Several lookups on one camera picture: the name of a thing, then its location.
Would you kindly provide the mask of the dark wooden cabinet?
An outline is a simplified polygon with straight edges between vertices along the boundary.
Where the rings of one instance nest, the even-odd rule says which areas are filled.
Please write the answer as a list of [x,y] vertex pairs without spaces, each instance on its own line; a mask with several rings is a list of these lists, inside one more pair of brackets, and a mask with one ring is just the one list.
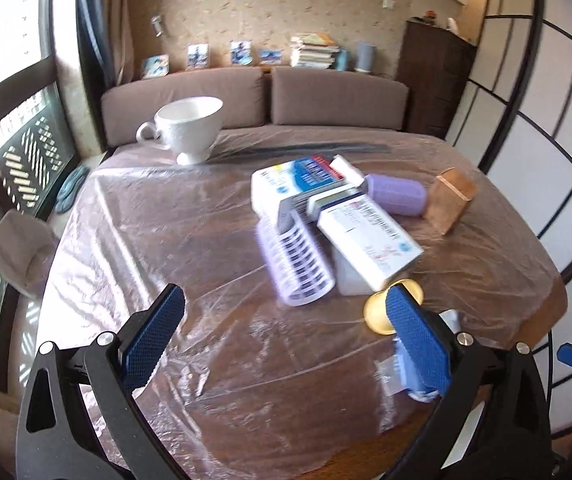
[[397,81],[408,88],[403,128],[444,140],[466,87],[476,47],[453,32],[406,22]]

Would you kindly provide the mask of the blue white tissue pack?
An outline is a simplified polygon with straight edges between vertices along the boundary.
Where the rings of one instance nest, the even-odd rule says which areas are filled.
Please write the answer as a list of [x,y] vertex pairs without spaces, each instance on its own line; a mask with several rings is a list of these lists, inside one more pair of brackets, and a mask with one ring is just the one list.
[[397,375],[405,390],[421,400],[444,396],[452,383],[452,353],[458,316],[446,316],[412,306],[394,316]]

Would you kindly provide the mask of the white teacup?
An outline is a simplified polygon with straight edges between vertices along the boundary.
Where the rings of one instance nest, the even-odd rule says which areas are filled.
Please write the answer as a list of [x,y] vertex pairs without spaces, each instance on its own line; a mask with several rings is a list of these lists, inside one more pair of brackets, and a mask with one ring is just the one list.
[[169,152],[179,166],[205,162],[223,127],[223,106],[215,96],[193,96],[157,110],[136,131],[139,144]]

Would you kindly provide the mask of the yellow plastic cup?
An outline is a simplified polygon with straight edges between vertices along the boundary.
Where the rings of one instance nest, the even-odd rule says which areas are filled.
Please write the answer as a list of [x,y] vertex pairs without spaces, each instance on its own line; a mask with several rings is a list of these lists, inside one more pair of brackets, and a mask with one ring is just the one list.
[[393,323],[394,316],[412,306],[421,306],[423,298],[425,293],[418,282],[402,278],[366,300],[363,309],[365,323],[378,335],[394,335],[397,332]]

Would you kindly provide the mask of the purple cylindrical hair roller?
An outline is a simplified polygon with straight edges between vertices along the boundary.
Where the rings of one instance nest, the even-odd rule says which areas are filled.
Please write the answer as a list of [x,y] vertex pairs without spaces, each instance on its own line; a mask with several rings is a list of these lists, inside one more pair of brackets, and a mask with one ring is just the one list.
[[419,217],[426,209],[428,192],[418,181],[367,174],[367,194],[388,214]]

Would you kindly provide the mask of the brown sofa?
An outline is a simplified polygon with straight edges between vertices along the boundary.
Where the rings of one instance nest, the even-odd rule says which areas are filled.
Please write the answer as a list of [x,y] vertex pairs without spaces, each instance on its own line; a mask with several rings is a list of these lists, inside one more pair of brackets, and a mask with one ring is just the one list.
[[164,105],[195,96],[223,101],[225,129],[266,125],[400,131],[409,89],[387,78],[277,66],[174,73],[112,88],[100,99],[111,148],[135,141],[137,128]]

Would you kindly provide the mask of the clear plastic table cover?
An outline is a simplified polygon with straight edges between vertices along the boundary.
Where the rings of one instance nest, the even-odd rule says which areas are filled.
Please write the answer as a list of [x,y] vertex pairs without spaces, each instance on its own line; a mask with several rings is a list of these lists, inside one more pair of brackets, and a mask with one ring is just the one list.
[[[453,309],[484,344],[538,344],[566,313],[562,278],[520,214],[445,142],[388,130],[228,130],[213,154],[321,142],[366,174],[430,184],[447,168],[476,183],[441,235],[403,228],[423,248],[409,269],[436,312]],[[197,479],[368,479],[391,467],[430,414],[380,375],[394,351],[363,319],[364,299],[331,292],[283,304],[261,254],[251,208],[255,170],[299,158],[181,168],[156,148],[119,148],[86,181],[52,264],[38,341],[84,346],[118,330],[167,284],[184,289],[179,330],[136,401],[171,455]]]

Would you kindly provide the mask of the grey cylinder speaker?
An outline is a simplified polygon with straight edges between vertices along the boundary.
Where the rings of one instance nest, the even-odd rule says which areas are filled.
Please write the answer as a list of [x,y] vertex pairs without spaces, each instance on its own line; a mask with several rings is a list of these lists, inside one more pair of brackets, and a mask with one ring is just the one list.
[[356,50],[354,70],[357,73],[370,74],[373,71],[377,48],[373,44],[359,41]]

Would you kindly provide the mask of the photo card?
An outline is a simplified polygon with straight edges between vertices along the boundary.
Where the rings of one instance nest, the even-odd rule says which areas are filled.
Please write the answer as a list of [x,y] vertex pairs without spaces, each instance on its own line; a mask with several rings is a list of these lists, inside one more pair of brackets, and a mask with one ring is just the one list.
[[262,66],[280,65],[283,62],[283,51],[276,49],[261,49],[259,61]]
[[250,66],[253,63],[252,44],[248,40],[233,40],[229,44],[229,59],[234,66]]
[[159,54],[145,58],[142,63],[142,78],[158,78],[170,73],[170,58],[167,54]]
[[209,64],[208,44],[189,44],[187,46],[187,70],[201,70],[201,68],[208,68]]

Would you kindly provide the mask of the photo card leftmost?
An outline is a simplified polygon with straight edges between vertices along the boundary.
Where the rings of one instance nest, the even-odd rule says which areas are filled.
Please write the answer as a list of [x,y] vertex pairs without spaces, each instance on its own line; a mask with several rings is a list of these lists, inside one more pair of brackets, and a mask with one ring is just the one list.
[[170,73],[170,58],[167,54],[159,54],[145,58],[142,63],[142,78],[158,78]]

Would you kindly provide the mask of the folding shoji screen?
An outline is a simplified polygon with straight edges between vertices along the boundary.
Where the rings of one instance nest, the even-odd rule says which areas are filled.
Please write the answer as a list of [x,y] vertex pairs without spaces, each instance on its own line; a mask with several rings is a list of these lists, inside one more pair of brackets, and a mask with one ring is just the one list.
[[572,0],[487,0],[446,141],[505,195],[561,275],[568,308],[537,365],[555,432],[572,429]]

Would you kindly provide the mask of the teal small cylinder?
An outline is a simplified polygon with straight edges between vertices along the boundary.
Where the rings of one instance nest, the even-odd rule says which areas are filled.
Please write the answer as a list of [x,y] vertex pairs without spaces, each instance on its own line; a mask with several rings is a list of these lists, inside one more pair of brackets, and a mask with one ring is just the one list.
[[335,58],[335,70],[339,72],[346,72],[349,69],[350,64],[350,52],[348,50],[341,49]]

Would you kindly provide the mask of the wooden cube box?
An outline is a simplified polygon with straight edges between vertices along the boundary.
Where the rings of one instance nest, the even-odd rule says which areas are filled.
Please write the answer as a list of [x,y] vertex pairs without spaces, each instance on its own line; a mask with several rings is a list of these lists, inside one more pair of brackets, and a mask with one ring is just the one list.
[[476,183],[457,168],[438,174],[428,190],[425,218],[441,235],[447,235],[478,193]]

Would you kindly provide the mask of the stack of books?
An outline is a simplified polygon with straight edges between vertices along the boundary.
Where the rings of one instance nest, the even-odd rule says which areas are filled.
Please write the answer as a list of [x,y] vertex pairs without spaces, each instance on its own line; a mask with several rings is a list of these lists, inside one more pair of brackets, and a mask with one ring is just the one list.
[[325,34],[300,34],[290,38],[290,66],[328,70],[335,65],[340,47]]

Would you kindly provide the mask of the white red medicine box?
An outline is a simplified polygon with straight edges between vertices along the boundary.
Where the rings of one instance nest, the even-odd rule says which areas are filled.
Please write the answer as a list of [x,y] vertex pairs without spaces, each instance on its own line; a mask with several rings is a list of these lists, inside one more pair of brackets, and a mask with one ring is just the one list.
[[363,193],[322,206],[316,224],[373,292],[385,289],[423,254],[423,248]]

